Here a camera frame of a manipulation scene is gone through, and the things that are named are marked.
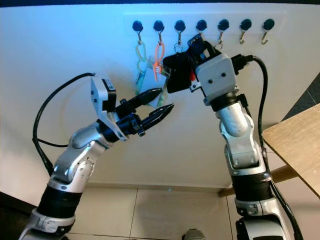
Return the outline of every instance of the white wall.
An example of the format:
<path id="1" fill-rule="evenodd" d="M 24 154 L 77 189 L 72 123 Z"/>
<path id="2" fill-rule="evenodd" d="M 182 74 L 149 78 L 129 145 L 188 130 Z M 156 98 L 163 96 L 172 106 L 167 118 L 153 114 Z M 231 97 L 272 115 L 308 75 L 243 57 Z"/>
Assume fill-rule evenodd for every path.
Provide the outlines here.
<path id="1" fill-rule="evenodd" d="M 226 32 L 224 36 L 223 52 L 230 56 L 255 54 L 267 65 L 265 126 L 279 122 L 319 73 L 318 5 L 206 3 L 1 8 L 0 191 L 32 204 L 39 202 L 48 177 L 31 141 L 32 124 L 42 102 L 56 87 L 75 75 L 95 72 L 110 76 L 119 98 L 134 96 L 137 36 L 124 14 L 149 12 L 155 16 L 170 13 L 177 20 L 190 12 L 212 13 L 214 19 L 230 13 L 285 12 L 281 30 L 270 34 L 266 45 L 260 44 L 262 31 L 248 34 L 244 45 L 238 44 L 239 34 Z M 155 16 L 143 22 L 145 29 L 152 27 Z M 189 28 L 192 21 L 184 20 Z M 177 35 L 169 30 L 173 26 L 174 22 L 167 24 L 162 35 L 166 55 L 174 53 L 177 41 Z M 216 25 L 208 28 L 205 37 L 215 43 Z M 148 55 L 152 55 L 157 34 L 142 32 L 141 36 Z M 184 44 L 190 37 L 191 34 L 182 34 Z M 262 88 L 260 69 L 253 63 L 237 79 L 241 92 L 247 95 L 251 113 L 256 116 Z M 89 81 L 83 79 L 60 93 L 44 112 L 39 137 L 65 144 L 74 131 L 95 121 L 89 92 Z M 115 144 L 98 161 L 91 181 L 227 186 L 230 177 L 223 154 L 225 143 L 218 120 L 202 99 L 200 92 L 170 95 L 168 102 L 175 103 L 172 113 L 143 138 L 133 136 L 130 142 Z M 140 112 L 146 115 L 149 111 L 145 107 Z M 45 150 L 52 161 L 61 152 L 51 147 Z"/>

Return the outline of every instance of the wooden table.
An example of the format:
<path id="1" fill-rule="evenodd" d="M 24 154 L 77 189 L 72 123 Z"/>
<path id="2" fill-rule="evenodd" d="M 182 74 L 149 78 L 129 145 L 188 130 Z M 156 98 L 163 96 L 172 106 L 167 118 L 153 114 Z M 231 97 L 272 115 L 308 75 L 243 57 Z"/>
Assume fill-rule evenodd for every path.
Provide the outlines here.
<path id="1" fill-rule="evenodd" d="M 299 176 L 320 198 L 320 104 L 263 132 L 267 145 L 287 164 L 271 172 L 281 182 Z M 224 189 L 220 197 L 233 194 Z"/>

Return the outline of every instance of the wall hook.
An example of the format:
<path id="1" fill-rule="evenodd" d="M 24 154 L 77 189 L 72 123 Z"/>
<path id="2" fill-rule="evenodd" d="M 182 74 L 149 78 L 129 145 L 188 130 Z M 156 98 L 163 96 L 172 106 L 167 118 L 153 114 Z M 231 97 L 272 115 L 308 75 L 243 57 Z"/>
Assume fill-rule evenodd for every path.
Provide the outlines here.
<path id="1" fill-rule="evenodd" d="M 229 28 L 229 21 L 227 19 L 222 19 L 219 24 L 218 24 L 218 29 L 220 30 L 220 35 L 219 35 L 219 39 L 218 39 L 218 44 L 220 45 L 220 49 L 222 49 L 223 47 L 223 42 L 224 40 L 222 39 L 222 36 L 224 34 L 224 32 Z"/>
<path id="2" fill-rule="evenodd" d="M 245 36 L 245 32 L 251 28 L 252 26 L 252 22 L 250 19 L 245 19 L 241 22 L 240 24 L 240 29 L 241 29 L 241 35 L 240 35 L 240 39 L 239 39 L 239 43 L 240 44 L 244 44 L 245 43 L 245 39 L 244 39 L 244 36 Z"/>
<path id="3" fill-rule="evenodd" d="M 181 42 L 181 33 L 186 29 L 186 25 L 185 22 L 182 20 L 178 20 L 176 21 L 175 25 L 174 25 L 175 30 L 178 32 L 178 42 L 174 44 L 174 51 L 177 53 L 178 50 L 180 50 L 180 52 L 183 51 L 183 45 Z"/>
<path id="4" fill-rule="evenodd" d="M 263 36 L 262 36 L 262 38 L 261 38 L 261 44 L 262 44 L 262 45 L 265 45 L 265 44 L 269 41 L 269 39 L 265 39 L 265 38 L 266 38 L 266 36 L 267 36 L 267 33 L 268 33 L 274 26 L 275 26 L 275 21 L 274 21 L 273 19 L 271 19 L 271 18 L 267 19 L 267 20 L 263 23 L 262 28 L 263 28 L 263 30 L 264 30 L 264 34 L 263 34 Z"/>
<path id="5" fill-rule="evenodd" d="M 160 20 L 157 20 L 154 22 L 154 25 L 153 25 L 153 29 L 156 30 L 158 32 L 158 35 L 159 35 L 159 45 L 162 44 L 162 38 L 161 38 L 161 33 L 164 31 L 165 29 L 165 26 L 164 26 L 164 23 Z"/>
<path id="6" fill-rule="evenodd" d="M 200 34 L 202 34 L 208 29 L 207 22 L 201 19 L 197 22 L 195 28 Z"/>
<path id="7" fill-rule="evenodd" d="M 132 24 L 132 29 L 136 31 L 136 33 L 138 34 L 138 44 L 141 45 L 142 40 L 141 40 L 140 33 L 144 29 L 144 26 L 142 26 L 142 23 L 140 21 L 136 20 Z"/>

